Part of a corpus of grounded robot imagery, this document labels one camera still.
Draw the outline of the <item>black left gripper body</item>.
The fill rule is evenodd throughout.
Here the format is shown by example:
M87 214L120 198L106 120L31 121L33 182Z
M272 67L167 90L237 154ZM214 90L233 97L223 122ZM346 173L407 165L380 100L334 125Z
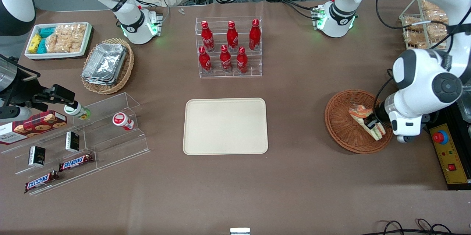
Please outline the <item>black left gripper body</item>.
M380 104L377 104L377 102L379 102L379 101L375 102L376 103L375 104L375 114L378 114L381 117L382 122L380 122L380 123L385 127L392 127L391 121L390 121L390 118L389 118L389 114L388 114L388 110L390 108L390 104L391 105L394 104L393 97L387 97L385 99L385 101L382 101Z

